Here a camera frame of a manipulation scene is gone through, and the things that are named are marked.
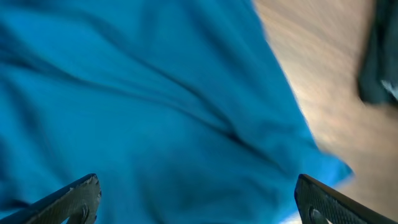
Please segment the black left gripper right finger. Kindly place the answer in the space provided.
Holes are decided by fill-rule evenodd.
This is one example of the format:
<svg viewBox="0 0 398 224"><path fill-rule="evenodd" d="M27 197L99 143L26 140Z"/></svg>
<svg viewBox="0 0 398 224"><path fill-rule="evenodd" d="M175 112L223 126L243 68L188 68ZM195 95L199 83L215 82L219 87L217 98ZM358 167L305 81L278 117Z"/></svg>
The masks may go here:
<svg viewBox="0 0 398 224"><path fill-rule="evenodd" d="M397 224L307 174L300 174L294 198L303 224Z"/></svg>

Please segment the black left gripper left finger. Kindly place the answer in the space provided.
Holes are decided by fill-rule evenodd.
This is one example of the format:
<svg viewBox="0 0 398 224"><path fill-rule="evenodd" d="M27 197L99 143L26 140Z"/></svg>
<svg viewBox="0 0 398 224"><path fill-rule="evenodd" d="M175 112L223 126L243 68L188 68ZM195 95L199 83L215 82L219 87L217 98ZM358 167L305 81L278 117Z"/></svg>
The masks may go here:
<svg viewBox="0 0 398 224"><path fill-rule="evenodd" d="M88 174L1 219L1 224L94 224L101 201L96 174Z"/></svg>

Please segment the blue t-shirt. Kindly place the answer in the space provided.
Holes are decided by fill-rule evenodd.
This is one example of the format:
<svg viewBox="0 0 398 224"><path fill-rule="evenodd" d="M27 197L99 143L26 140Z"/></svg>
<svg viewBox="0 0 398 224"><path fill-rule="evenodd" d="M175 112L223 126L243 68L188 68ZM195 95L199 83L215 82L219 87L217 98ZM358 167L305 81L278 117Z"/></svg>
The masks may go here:
<svg viewBox="0 0 398 224"><path fill-rule="evenodd" d="M317 147L252 1L1 2L1 216L94 173L98 223L279 223Z"/></svg>

